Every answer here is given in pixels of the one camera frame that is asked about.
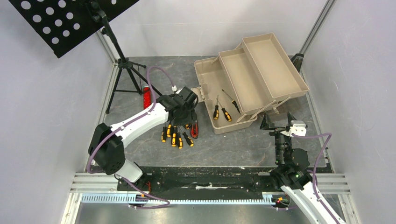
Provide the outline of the screwdriver yellow black sideways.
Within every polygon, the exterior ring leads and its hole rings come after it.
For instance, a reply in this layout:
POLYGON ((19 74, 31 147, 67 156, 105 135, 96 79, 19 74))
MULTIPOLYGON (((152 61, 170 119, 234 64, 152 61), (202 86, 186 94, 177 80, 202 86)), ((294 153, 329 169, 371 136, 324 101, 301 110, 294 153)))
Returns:
POLYGON ((218 120, 219 119, 219 100, 218 100, 218 97, 219 96, 216 97, 216 104, 215 104, 214 112, 213 112, 213 119, 214 120, 218 120))

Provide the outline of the screwdriver black handle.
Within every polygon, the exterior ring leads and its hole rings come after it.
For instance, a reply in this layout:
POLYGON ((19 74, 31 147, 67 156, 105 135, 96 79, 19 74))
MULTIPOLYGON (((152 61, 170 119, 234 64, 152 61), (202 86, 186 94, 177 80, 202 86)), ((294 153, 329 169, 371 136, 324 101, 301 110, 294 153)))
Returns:
POLYGON ((224 89, 222 89, 222 92, 231 100, 231 103, 234 105, 234 107, 236 108, 237 112, 240 113, 240 109, 239 109, 236 101, 224 89))

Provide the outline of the screwdriver yellow black extra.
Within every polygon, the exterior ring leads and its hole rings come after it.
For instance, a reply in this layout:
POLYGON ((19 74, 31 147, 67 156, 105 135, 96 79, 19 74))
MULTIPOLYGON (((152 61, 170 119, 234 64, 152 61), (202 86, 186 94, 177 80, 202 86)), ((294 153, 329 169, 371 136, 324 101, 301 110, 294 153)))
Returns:
POLYGON ((221 107, 221 110, 222 110, 222 112, 223 112, 223 114, 224 114, 224 116, 225 116, 225 119, 228 121, 228 122, 231 122, 232 121, 232 117, 231 117, 231 115, 229 114, 229 112, 225 109, 225 107, 223 107, 222 106, 222 104, 219 102, 219 106, 221 107))

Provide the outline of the beige plastic tool box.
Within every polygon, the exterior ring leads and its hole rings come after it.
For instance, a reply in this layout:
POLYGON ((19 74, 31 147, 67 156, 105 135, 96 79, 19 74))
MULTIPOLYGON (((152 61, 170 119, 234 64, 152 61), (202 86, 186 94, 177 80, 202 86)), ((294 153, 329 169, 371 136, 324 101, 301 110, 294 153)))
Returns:
POLYGON ((235 49, 195 61, 194 69, 198 87, 193 91, 205 104, 215 134, 247 128, 260 113, 276 111, 309 90, 273 33, 245 37, 235 49), (236 101, 240 113, 222 89, 236 101), (217 96, 231 115, 231 122, 220 106, 219 119, 213 119, 217 96))

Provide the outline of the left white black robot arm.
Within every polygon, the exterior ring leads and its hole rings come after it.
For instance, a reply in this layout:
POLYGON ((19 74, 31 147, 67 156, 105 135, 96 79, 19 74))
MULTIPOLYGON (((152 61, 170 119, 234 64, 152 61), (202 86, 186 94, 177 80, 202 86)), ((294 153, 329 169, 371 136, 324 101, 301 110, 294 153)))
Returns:
POLYGON ((145 110, 113 125, 101 123, 95 128, 89 149, 86 170, 89 173, 104 172, 128 180, 134 190, 145 188, 147 179, 143 170, 125 158, 125 148, 150 129, 170 123, 174 127, 192 124, 198 96, 184 87, 170 95, 159 96, 145 110))

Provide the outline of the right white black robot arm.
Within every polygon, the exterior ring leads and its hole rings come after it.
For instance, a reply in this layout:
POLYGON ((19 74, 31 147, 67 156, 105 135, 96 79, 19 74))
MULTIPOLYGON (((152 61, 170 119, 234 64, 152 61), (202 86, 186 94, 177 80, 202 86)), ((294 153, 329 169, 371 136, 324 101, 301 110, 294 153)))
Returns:
POLYGON ((275 190, 286 193, 297 207, 305 214, 312 224, 343 224, 345 221, 336 213, 318 188, 317 166, 315 161, 312 171, 308 170, 310 165, 308 152, 301 148, 292 146, 293 138, 317 139, 326 137, 319 155, 322 155, 326 145, 331 138, 331 133, 308 136, 307 125, 297 120, 290 112, 287 113, 287 126, 275 126, 267 112, 263 114, 260 126, 275 138, 276 165, 270 171, 270 185, 275 190))

